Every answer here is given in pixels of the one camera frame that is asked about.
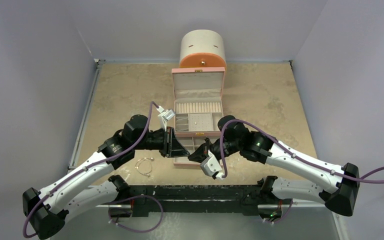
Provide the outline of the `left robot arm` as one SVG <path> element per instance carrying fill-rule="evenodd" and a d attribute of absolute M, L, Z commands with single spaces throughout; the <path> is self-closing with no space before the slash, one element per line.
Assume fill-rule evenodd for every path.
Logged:
<path fill-rule="evenodd" d="M 149 130 L 149 118 L 134 115 L 124 127 L 104 141 L 84 163 L 56 182 L 40 190 L 29 188 L 22 195 L 26 220 L 23 236 L 41 240 L 58 233 L 64 225 L 80 213 L 103 203 L 118 205 L 129 199 L 129 186 L 120 176 L 111 176 L 101 185 L 91 186 L 96 180 L 113 172 L 135 157 L 136 150 L 158 150 L 163 157 L 187 157 L 189 151 L 177 140 L 175 129 L 167 121 L 175 116 L 172 110 L 158 115 L 160 129 Z"/>

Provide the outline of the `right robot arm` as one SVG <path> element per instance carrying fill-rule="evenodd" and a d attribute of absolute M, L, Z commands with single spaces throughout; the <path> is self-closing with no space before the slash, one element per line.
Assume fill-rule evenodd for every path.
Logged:
<path fill-rule="evenodd" d="M 232 115 L 223 117 L 218 128 L 220 138 L 211 142 L 208 138 L 188 159 L 200 164 L 205 175 L 213 179 L 224 179 L 226 169 L 222 157 L 239 153 L 248 161 L 267 164 L 292 172 L 303 180 L 288 180 L 267 176 L 261 187 L 260 196 L 268 204 L 280 199 L 300 199 L 323 204 L 330 211 L 351 217 L 358 196 L 360 184 L 359 168 L 352 164 L 328 163 L 286 145 L 277 138 L 251 131 L 247 123 Z"/>

